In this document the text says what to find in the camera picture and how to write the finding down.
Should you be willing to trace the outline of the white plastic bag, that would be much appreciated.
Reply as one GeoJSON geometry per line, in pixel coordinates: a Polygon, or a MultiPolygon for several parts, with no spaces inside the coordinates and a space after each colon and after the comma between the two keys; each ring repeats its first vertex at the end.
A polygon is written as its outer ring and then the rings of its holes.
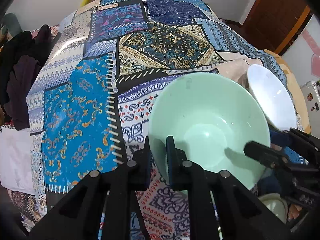
{"type": "Polygon", "coordinates": [[[31,176],[29,129],[1,128],[1,185],[9,190],[35,194],[31,176]]]}

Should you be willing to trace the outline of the brown wooden door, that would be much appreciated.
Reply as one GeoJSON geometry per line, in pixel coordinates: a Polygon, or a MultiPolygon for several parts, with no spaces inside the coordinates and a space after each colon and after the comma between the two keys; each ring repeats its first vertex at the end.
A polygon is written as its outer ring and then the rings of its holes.
{"type": "Polygon", "coordinates": [[[305,0],[255,0],[242,32],[255,48],[281,55],[310,19],[310,13],[305,0]]]}

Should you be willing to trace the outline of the green ceramic bowl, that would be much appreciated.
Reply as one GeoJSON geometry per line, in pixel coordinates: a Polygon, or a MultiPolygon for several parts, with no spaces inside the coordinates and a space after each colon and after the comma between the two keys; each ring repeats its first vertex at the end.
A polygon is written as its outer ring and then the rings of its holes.
{"type": "Polygon", "coordinates": [[[159,94],[151,110],[149,144],[155,164],[168,179],[165,141],[174,139],[188,160],[212,172],[227,170],[252,189],[265,168],[245,156],[250,141],[270,145],[266,118],[251,94],[219,74],[178,77],[159,94]]]}

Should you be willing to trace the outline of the grey green plush toy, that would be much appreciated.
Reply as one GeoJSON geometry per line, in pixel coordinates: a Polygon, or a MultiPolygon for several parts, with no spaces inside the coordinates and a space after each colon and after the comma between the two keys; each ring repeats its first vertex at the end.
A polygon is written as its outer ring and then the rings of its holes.
{"type": "Polygon", "coordinates": [[[20,23],[13,13],[6,14],[1,22],[1,37],[11,36],[14,37],[22,32],[20,23]]]}

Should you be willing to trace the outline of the white fridge with hearts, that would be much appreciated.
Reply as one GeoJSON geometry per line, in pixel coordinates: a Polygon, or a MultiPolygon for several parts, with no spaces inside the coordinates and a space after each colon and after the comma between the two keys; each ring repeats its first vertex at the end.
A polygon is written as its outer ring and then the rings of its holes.
{"type": "Polygon", "coordinates": [[[300,86],[319,80],[319,35],[319,19],[312,15],[295,42],[281,56],[300,86]]]}

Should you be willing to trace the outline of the small white bowl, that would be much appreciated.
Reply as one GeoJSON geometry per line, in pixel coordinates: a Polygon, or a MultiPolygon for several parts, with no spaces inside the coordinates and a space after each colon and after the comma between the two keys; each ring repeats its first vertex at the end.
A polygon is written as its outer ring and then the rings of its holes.
{"type": "Polygon", "coordinates": [[[259,103],[267,122],[279,131],[297,128],[296,111],[287,89],[267,68],[252,64],[247,70],[249,92],[259,103]]]}

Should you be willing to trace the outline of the large green plate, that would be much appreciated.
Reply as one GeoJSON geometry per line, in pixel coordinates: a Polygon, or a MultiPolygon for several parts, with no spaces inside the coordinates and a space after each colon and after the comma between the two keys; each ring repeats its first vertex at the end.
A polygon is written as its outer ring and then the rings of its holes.
{"type": "Polygon", "coordinates": [[[258,199],[284,224],[287,221],[287,202],[278,193],[269,193],[258,197],[258,199]]]}

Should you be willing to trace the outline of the blue patchwork tablecloth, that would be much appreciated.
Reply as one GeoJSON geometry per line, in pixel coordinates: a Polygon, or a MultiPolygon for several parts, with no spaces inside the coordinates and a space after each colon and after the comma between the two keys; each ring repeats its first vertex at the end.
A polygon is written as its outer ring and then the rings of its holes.
{"type": "Polygon", "coordinates": [[[202,0],[95,0],[67,16],[27,95],[31,174],[42,216],[91,170],[109,172],[145,142],[152,107],[178,76],[258,63],[291,81],[202,0]]]}

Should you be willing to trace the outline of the dark clothes pile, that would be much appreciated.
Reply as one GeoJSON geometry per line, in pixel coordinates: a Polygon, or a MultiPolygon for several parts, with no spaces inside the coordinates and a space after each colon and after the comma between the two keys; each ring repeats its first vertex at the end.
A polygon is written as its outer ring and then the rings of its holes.
{"type": "Polygon", "coordinates": [[[57,40],[45,24],[35,37],[21,32],[1,50],[1,109],[18,131],[29,127],[26,97],[57,40]]]}

